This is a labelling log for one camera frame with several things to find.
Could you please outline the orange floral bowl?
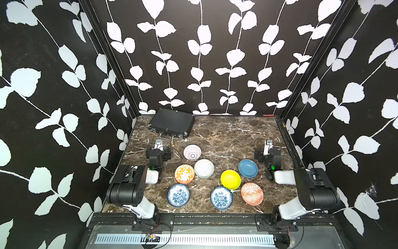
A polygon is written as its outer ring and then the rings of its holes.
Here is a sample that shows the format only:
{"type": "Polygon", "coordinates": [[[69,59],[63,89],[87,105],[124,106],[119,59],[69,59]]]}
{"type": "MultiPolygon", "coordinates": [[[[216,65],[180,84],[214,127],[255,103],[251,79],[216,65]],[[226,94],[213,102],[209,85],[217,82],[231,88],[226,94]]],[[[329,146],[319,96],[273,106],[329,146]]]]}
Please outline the orange floral bowl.
{"type": "Polygon", "coordinates": [[[175,170],[174,176],[178,183],[188,184],[195,178],[195,170],[190,165],[181,165],[175,170]]]}

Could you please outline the white red-patterned bowl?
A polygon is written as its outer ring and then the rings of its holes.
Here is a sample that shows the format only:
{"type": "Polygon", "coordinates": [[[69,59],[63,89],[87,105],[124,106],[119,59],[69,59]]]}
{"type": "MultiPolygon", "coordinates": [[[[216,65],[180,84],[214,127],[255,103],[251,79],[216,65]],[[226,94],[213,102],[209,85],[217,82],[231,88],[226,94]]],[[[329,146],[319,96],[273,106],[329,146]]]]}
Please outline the white red-patterned bowl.
{"type": "Polygon", "coordinates": [[[183,150],[184,157],[189,161],[196,161],[200,158],[202,151],[199,146],[197,145],[188,145],[183,150]]]}

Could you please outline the blue floral bowl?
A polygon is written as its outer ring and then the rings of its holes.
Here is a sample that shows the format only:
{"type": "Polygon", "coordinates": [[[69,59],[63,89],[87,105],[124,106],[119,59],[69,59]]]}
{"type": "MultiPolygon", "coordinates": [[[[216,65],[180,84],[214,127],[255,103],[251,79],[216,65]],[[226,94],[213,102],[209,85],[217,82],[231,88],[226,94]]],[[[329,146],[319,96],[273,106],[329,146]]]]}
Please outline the blue floral bowl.
{"type": "Polygon", "coordinates": [[[226,210],[233,203],[233,195],[229,189],[219,186],[211,192],[210,201],[216,209],[226,210]]]}
{"type": "Polygon", "coordinates": [[[188,203],[190,191],[184,184],[175,184],[169,189],[167,199],[171,206],[180,208],[188,203]]]}

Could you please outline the white green-patterned bowl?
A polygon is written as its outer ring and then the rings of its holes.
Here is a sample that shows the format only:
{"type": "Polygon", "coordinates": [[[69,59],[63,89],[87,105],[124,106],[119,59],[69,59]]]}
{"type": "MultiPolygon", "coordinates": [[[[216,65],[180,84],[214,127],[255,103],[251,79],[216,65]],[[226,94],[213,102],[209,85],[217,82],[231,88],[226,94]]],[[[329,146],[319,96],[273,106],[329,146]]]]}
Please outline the white green-patterned bowl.
{"type": "Polygon", "coordinates": [[[196,176],[199,178],[209,178],[213,175],[215,167],[208,159],[200,159],[194,165],[196,176]]]}

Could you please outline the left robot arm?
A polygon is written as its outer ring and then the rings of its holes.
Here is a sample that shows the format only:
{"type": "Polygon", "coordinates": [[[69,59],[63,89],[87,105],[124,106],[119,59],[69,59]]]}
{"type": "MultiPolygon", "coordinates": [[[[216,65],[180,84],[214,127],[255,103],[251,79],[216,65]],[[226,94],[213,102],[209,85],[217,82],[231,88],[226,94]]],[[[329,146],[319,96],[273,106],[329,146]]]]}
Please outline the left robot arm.
{"type": "Polygon", "coordinates": [[[146,151],[147,165],[120,165],[106,193],[106,201],[133,212],[137,218],[159,223],[159,209],[144,192],[147,184],[161,182],[164,163],[172,153],[161,146],[146,151]]]}

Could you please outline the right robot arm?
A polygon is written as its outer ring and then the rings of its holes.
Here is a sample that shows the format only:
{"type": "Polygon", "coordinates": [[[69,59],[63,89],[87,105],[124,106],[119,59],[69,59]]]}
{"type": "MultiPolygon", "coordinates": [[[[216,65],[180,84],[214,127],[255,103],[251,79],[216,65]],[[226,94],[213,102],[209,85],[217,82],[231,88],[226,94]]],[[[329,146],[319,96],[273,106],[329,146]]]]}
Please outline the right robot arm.
{"type": "Polygon", "coordinates": [[[296,187],[297,196],[277,208],[282,220],[296,220],[308,213],[329,211],[340,205],[337,190],[322,168],[282,170],[281,152],[274,147],[256,150],[254,158],[264,164],[267,179],[296,187]]]}

